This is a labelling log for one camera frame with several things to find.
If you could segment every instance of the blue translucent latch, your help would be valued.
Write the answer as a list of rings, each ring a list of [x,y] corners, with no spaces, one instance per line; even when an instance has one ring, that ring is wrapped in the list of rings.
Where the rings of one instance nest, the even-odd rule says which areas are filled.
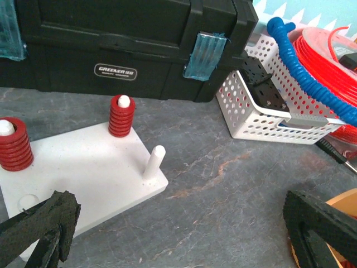
[[[226,41],[224,33],[199,33],[190,61],[184,70],[184,77],[207,81],[222,56]]]
[[[0,58],[20,61],[25,57],[14,0],[0,0]]]

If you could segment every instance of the toolbox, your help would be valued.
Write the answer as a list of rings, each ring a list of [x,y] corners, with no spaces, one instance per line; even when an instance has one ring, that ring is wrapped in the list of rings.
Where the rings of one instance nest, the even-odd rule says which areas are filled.
[[[15,8],[26,58],[0,59],[0,87],[195,102],[212,100],[241,66],[258,21],[251,0],[15,0]]]

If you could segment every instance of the light blue background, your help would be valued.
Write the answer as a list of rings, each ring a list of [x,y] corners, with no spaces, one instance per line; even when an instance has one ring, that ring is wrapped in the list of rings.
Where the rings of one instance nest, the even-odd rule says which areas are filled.
[[[256,5],[260,1],[253,0],[253,4]],[[284,3],[287,4],[283,18],[287,20],[305,8],[301,23],[307,24],[322,14],[318,27],[324,28],[337,18],[335,28],[352,23],[346,36],[352,37],[357,33],[357,0],[267,0],[264,13],[272,15]]]

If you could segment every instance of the gray stone countertop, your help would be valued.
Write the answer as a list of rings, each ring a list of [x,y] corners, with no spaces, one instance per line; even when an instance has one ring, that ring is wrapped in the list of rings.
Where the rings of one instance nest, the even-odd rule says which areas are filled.
[[[34,141],[107,121],[110,99],[3,88],[0,117],[24,120]],[[328,200],[357,185],[317,146],[232,139],[215,99],[136,103],[133,127],[145,146],[166,148],[168,187],[76,237],[62,267],[294,267],[287,190]],[[0,195],[0,222],[7,218]]]

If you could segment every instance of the screwdriver handle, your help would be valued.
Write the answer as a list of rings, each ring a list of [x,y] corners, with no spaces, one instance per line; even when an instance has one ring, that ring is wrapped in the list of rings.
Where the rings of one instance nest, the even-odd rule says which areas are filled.
[[[342,154],[340,154],[331,143],[329,143],[326,139],[322,138],[321,140],[315,143],[322,151],[329,154],[334,158],[339,164],[344,164],[347,162],[347,158],[345,158]]]

